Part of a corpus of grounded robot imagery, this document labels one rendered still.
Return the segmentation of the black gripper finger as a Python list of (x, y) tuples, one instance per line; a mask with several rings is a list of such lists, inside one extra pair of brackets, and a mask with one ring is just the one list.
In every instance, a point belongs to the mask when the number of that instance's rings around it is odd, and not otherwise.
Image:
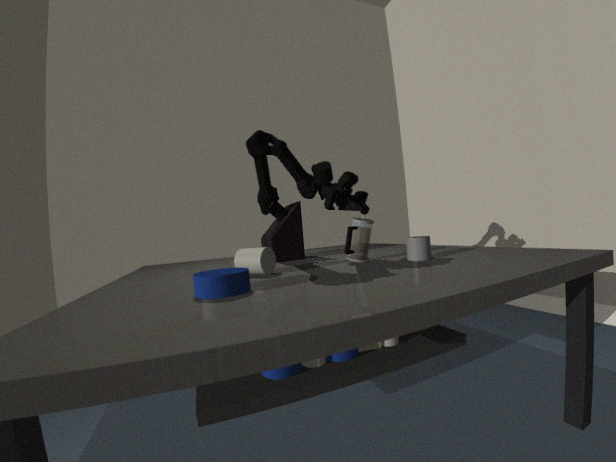
[[(368, 205), (367, 205), (367, 204), (366, 204), (366, 203), (362, 200), (362, 197), (363, 197), (363, 194), (362, 194), (362, 193), (357, 193), (357, 196), (356, 196), (355, 202), (357, 202), (357, 203), (358, 203), (359, 205), (361, 205), (361, 206), (364, 206), (364, 205), (365, 205), (365, 206), (368, 206)], [(368, 206), (368, 207), (369, 207), (369, 206)], [(369, 207), (369, 210), (370, 210), (370, 207)]]
[(364, 208), (352, 200), (349, 193), (343, 193), (338, 210), (363, 211)]

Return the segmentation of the blue short cylinder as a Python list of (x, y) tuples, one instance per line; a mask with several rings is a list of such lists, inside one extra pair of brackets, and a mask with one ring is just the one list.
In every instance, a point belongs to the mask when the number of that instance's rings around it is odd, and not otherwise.
[(219, 268), (193, 275), (196, 298), (228, 298), (251, 290), (248, 268)]
[(295, 376), (300, 371), (300, 363), (262, 372), (263, 376), (272, 380), (286, 379)]
[(332, 362), (347, 362), (347, 361), (351, 361), (351, 360), (353, 360), (354, 358), (357, 357), (358, 350), (359, 350), (359, 348), (355, 349), (355, 350), (339, 353), (339, 354), (336, 354), (336, 355), (328, 355), (328, 356), (325, 357), (325, 359), (328, 360), (328, 361), (332, 361)]

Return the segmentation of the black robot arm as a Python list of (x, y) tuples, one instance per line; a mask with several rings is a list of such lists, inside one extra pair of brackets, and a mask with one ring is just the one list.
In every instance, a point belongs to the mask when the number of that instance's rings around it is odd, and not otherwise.
[[(269, 142), (273, 145), (269, 145)], [(359, 180), (355, 174), (344, 172), (337, 183), (331, 183), (333, 173), (329, 162), (312, 165), (311, 169), (314, 176), (307, 173), (283, 140), (277, 139), (274, 135), (262, 130), (257, 130), (246, 141), (246, 147), (255, 161), (259, 185), (257, 202), (261, 213), (264, 215), (270, 213), (277, 219), (277, 222), (281, 222), (290, 210), (286, 210), (277, 202), (279, 197), (277, 188), (273, 187), (270, 182), (267, 155), (273, 155), (278, 158), (295, 179), (300, 194), (307, 199), (314, 198), (317, 191), (321, 199), (325, 199), (327, 191), (332, 185), (339, 191), (342, 191), (344, 188), (353, 191), (351, 187)]]

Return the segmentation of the dark grey shelf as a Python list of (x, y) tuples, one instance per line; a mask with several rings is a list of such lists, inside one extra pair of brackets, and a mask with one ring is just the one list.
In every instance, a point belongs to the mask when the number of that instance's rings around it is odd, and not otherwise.
[(358, 352), (347, 362), (326, 360), (292, 377), (272, 380), (262, 372), (196, 387), (198, 427), (288, 405), (363, 382), (466, 345), (466, 334), (436, 325), (399, 336), (396, 346)]

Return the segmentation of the grey cylinder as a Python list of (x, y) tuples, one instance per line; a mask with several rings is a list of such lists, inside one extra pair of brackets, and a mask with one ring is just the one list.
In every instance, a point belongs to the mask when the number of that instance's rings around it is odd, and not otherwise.
[(432, 259), (430, 236), (406, 238), (407, 260), (423, 261)]

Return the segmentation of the french press coffee maker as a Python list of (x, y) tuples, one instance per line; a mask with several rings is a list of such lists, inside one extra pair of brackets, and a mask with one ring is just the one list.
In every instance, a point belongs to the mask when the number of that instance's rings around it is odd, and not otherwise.
[[(363, 218), (353, 218), (352, 227), (348, 227), (345, 254), (347, 259), (354, 262), (369, 262), (369, 250), (373, 229), (373, 220), (364, 218), (369, 212), (368, 206), (362, 206)], [(348, 255), (349, 254), (349, 255)]]

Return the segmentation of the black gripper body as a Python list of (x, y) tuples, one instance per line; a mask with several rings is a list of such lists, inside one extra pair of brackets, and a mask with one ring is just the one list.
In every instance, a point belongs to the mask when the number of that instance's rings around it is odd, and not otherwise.
[(325, 208), (328, 210), (335, 210), (335, 207), (333, 207), (334, 203), (336, 203), (336, 206), (339, 207), (343, 193), (349, 193), (351, 196), (351, 199), (354, 201), (356, 199), (357, 193), (363, 194), (362, 200), (365, 203), (368, 198), (367, 196), (368, 194), (365, 191), (357, 191), (355, 195), (351, 195), (352, 193), (351, 190), (342, 189), (342, 191), (339, 191), (334, 185), (332, 185), (327, 191), (327, 196), (326, 196), (325, 203), (324, 203)]

